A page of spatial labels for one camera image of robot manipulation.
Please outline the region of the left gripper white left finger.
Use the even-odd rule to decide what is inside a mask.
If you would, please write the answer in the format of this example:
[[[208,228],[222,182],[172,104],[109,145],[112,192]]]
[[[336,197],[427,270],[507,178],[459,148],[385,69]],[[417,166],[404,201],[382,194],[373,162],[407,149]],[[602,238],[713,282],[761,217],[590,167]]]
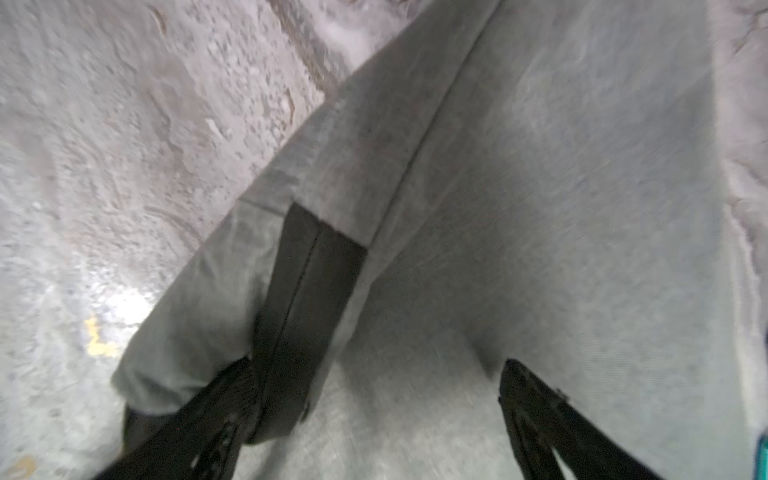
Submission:
[[[243,358],[222,371],[148,440],[96,477],[231,479],[258,400],[256,369]]]

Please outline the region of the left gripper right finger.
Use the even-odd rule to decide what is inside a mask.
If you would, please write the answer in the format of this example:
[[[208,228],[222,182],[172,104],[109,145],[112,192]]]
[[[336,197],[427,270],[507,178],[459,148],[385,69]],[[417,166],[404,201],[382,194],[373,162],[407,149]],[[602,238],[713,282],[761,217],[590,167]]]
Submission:
[[[498,401],[525,479],[562,479],[559,460],[577,479],[659,477],[518,360],[504,364]]]

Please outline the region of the grey laptop bag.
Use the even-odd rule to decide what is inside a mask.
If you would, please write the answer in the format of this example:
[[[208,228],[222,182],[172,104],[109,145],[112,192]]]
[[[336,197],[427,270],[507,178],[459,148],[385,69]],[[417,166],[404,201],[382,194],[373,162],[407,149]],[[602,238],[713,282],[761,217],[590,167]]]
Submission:
[[[517,479],[518,360],[665,479],[748,479],[704,1],[437,1],[295,132],[128,344],[125,444],[254,342],[299,204],[368,256],[251,479]]]

